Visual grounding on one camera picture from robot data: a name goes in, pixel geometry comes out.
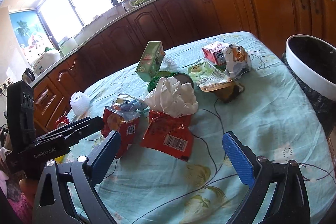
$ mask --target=red and white box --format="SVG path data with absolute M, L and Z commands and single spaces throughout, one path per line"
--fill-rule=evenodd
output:
M 210 45 L 206 45 L 202 48 L 206 59 L 210 60 L 215 65 L 222 65 L 225 63 L 225 57 L 222 52 L 229 46 L 228 43 L 216 41 Z

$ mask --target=green box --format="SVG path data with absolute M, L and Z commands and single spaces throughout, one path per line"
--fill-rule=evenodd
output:
M 161 41 L 148 41 L 135 72 L 143 81 L 150 82 L 159 72 L 165 55 Z

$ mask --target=wall socket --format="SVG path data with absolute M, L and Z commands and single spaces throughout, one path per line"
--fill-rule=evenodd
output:
M 8 88 L 8 86 L 10 84 L 13 84 L 13 80 L 8 77 L 6 80 L 4 80 L 4 82 L 0 85 L 0 89 L 2 90 L 2 92 L 5 92 L 5 90 Z

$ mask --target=silver bolt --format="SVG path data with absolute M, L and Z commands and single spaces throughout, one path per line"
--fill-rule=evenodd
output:
M 48 160 L 47 166 L 50 167 L 50 166 L 53 166 L 53 165 L 54 165 L 54 161 L 53 160 Z
M 297 166 L 297 162 L 294 160 L 290 160 L 289 163 L 291 166 Z
M 86 161 L 86 156 L 79 156 L 79 157 L 77 158 L 77 161 L 78 161 L 78 162 L 85 162 L 85 161 Z
M 260 162 L 266 162 L 267 161 L 267 158 L 265 156 L 258 156 L 258 160 Z

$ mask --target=light blue tablecloth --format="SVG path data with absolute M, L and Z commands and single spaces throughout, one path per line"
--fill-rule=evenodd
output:
M 320 221 L 336 194 L 336 183 L 328 143 L 315 112 L 285 65 L 252 34 L 237 32 L 218 35 L 166 51 L 180 72 L 204 60 L 202 46 L 214 41 L 242 45 L 250 54 L 253 70 L 240 82 L 246 90 L 228 104 L 216 103 L 216 96 L 195 88 L 199 111 L 190 130 L 194 139 L 188 162 L 162 152 L 142 148 L 139 142 L 147 128 L 142 117 L 134 144 L 116 163 L 96 190 L 118 223 L 225 223 L 238 207 L 248 188 L 243 185 L 222 148 L 223 131 L 233 131 L 256 155 L 275 162 L 294 159 L 300 163 L 310 202 L 311 223 Z M 84 116 L 101 116 L 119 93 L 145 98 L 147 84 L 135 73 L 136 64 L 110 75 L 85 93 L 91 98 Z M 75 121 L 71 111 L 68 115 Z M 95 140 L 100 133 L 88 137 Z M 81 140 L 66 160 L 88 155 L 97 141 Z M 275 185 L 254 223 L 263 219 Z M 70 192 L 79 213 L 83 213 L 75 189 Z

